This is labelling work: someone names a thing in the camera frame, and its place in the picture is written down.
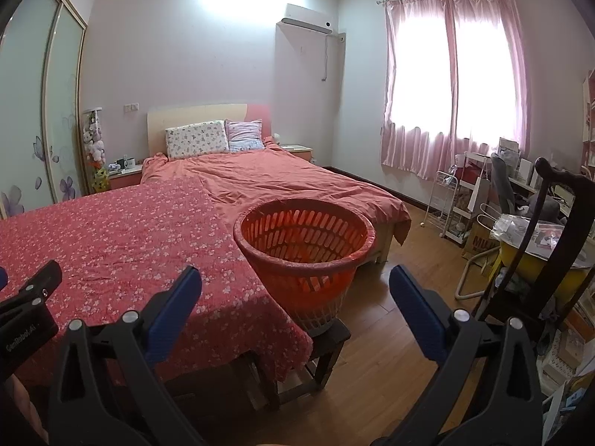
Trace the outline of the person left hand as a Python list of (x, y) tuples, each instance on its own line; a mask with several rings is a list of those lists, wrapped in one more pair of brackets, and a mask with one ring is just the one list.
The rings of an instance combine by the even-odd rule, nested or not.
[(44, 441), (44, 443), (48, 445), (48, 434), (44, 429), (44, 426), (42, 426), (37, 409), (31, 402), (27, 389), (25, 389), (25, 386), (22, 382), (20, 382), (16, 375), (10, 375), (7, 381), (4, 382), (4, 391), (9, 396), (10, 401), (21, 413), (23, 418), (27, 420), (28, 424)]

